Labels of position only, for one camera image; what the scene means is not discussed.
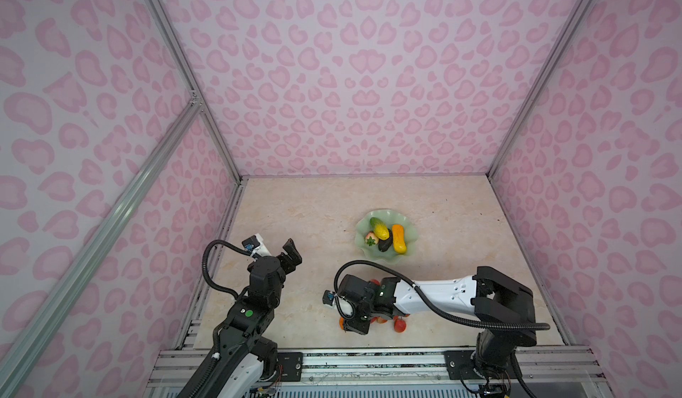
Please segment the dark fake avocado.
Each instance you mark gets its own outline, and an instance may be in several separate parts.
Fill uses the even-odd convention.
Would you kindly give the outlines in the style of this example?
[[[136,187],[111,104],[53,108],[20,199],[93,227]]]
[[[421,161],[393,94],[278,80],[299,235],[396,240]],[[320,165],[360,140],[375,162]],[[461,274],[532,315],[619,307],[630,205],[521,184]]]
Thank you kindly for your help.
[[[392,248],[393,241],[393,233],[389,230],[387,239],[378,240],[378,250],[380,250],[380,252],[387,252]]]

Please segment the red yellow fake peach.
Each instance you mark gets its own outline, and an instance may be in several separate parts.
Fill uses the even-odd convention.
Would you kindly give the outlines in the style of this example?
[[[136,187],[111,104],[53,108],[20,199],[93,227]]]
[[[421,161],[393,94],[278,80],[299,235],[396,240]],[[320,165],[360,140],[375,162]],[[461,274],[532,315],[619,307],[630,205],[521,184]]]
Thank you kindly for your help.
[[[369,232],[364,238],[364,243],[368,247],[375,246],[378,244],[378,237],[375,235],[374,232]]]

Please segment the yellow fake squash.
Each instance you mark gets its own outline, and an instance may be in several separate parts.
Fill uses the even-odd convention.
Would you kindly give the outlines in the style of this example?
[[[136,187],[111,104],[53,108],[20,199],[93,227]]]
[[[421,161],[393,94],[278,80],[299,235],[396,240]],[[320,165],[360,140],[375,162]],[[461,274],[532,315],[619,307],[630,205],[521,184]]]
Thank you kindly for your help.
[[[408,251],[403,225],[392,225],[393,249],[397,254],[405,254]]]

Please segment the red fake grape bunch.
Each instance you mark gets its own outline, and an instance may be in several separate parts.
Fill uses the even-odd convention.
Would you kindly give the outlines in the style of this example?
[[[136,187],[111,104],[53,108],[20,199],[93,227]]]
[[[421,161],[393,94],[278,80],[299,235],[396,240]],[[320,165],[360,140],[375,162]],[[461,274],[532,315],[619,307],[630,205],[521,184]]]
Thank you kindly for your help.
[[[378,287],[376,297],[372,303],[372,312],[373,314],[378,314],[378,316],[373,316],[371,323],[383,325],[384,323],[391,322],[395,332],[405,332],[407,329],[405,318],[408,315],[397,309],[395,305],[396,298],[394,296],[400,279],[397,277],[386,277],[382,280],[371,279],[371,282]]]

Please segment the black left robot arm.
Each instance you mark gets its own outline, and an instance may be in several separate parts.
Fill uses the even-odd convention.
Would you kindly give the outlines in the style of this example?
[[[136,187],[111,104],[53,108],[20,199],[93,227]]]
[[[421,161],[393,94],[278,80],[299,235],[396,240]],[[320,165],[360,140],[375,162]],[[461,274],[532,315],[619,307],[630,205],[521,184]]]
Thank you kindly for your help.
[[[263,337],[275,318],[282,300],[287,275],[302,263],[302,257],[290,238],[277,256],[259,252],[257,236],[243,241],[239,248],[226,240],[208,243],[202,255],[202,278],[209,288],[227,293],[234,304],[211,334],[211,349],[195,374],[179,393],[181,397],[242,397],[259,381],[270,380],[277,370],[277,344]],[[249,284],[238,291],[217,284],[208,270],[214,247],[223,246],[251,257],[247,270]]]

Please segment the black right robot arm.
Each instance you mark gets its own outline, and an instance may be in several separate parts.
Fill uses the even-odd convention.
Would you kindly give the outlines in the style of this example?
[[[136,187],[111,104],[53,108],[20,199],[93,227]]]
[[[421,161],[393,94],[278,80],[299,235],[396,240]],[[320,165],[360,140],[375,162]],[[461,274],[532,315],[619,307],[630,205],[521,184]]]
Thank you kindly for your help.
[[[415,281],[372,261],[367,266],[387,276],[376,282],[350,275],[350,263],[334,277],[323,304],[337,309],[346,332],[366,335],[372,322],[405,319],[421,312],[478,330],[474,350],[454,360],[455,370],[468,380],[506,380],[515,374],[518,348],[536,346],[538,332],[550,330],[536,320],[534,294],[527,286],[489,266],[472,276]]]

